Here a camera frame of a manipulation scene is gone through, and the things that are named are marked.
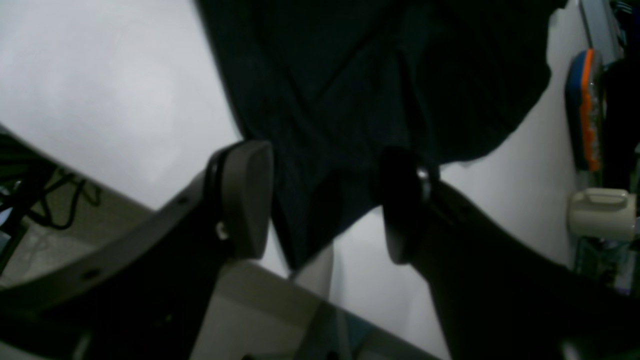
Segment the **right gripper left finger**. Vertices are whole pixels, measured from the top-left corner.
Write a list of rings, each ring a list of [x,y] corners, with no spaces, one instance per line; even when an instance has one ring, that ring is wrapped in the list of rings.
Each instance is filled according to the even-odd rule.
[[[263,257],[273,193],[269,141],[218,150],[128,234],[2,291],[1,341],[53,360],[187,360],[224,264]]]

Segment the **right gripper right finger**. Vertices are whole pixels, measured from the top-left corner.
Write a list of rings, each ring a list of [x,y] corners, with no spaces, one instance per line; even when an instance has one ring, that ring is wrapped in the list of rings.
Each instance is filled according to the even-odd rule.
[[[639,301],[528,248],[413,152],[380,159],[387,251],[425,280],[453,360],[637,360]]]

